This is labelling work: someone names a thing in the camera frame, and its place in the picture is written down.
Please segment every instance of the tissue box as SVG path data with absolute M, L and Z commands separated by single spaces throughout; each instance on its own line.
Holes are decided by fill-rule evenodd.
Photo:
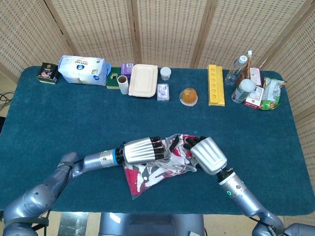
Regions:
M 121 75 L 125 75 L 128 79 L 130 79 L 133 66 L 133 63 L 123 63 Z
M 264 93 L 264 88 L 256 86 L 255 90 L 251 92 L 246 98 L 244 105 L 258 109 L 261 104 L 262 94 Z
M 111 63 L 101 58 L 62 56 L 58 65 L 65 80 L 74 84 L 105 86 L 110 70 Z

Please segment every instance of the table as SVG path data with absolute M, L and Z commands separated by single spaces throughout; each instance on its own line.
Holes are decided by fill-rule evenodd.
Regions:
M 209 107 L 205 69 L 172 69 L 170 101 L 157 102 L 156 96 L 129 97 L 63 78 L 56 85 L 44 84 L 35 78 L 39 68 L 23 72 L 0 135 L 0 209 L 41 183 L 66 153 L 76 151 L 83 158 L 122 141 L 186 133 L 211 136 L 228 166 L 273 213 L 313 212 L 314 193 L 285 88 L 273 111 L 232 102 L 230 86 L 225 86 L 226 106 Z M 270 71 L 262 76 L 281 78 Z M 198 93 L 193 107 L 179 101 L 187 87 Z M 53 210 L 241 214 L 217 178 L 202 170 L 163 180 L 132 200 L 122 167 L 72 180 Z

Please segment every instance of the robot finger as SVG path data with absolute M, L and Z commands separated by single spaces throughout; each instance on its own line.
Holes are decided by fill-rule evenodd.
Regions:
M 153 148 L 159 148 L 159 147 L 163 146 L 163 143 L 162 142 L 153 143 L 152 146 L 153 146 Z
M 184 144 L 183 147 L 187 150 L 190 150 L 191 149 L 191 146 L 189 144 Z
M 155 157 L 156 157 L 156 160 L 160 160 L 160 159 L 165 158 L 164 154 L 156 154 Z
M 155 153 L 155 154 L 164 153 L 164 152 L 165 152 L 165 149 L 163 149 L 163 148 L 154 149 L 154 153 Z
M 191 138 L 186 138 L 185 141 L 190 145 L 190 146 L 194 146 L 197 144 L 196 141 L 192 140 Z
M 159 136 L 156 137 L 150 137 L 151 142 L 157 142 L 159 141 L 161 138 Z
M 194 139 L 193 139 L 194 141 L 196 141 L 197 143 L 199 143 L 200 142 L 200 139 L 199 138 L 197 138 L 197 137 L 194 137 Z

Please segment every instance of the white tissue package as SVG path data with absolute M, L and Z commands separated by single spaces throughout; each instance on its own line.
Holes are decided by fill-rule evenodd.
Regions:
M 77 56 L 62 56 L 58 71 L 69 83 L 86 85 L 106 85 L 111 63 L 101 58 L 85 58 Z

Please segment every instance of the yellow egg tray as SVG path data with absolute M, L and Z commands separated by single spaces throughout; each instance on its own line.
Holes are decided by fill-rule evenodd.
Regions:
M 209 106 L 225 106 L 222 66 L 208 66 Z

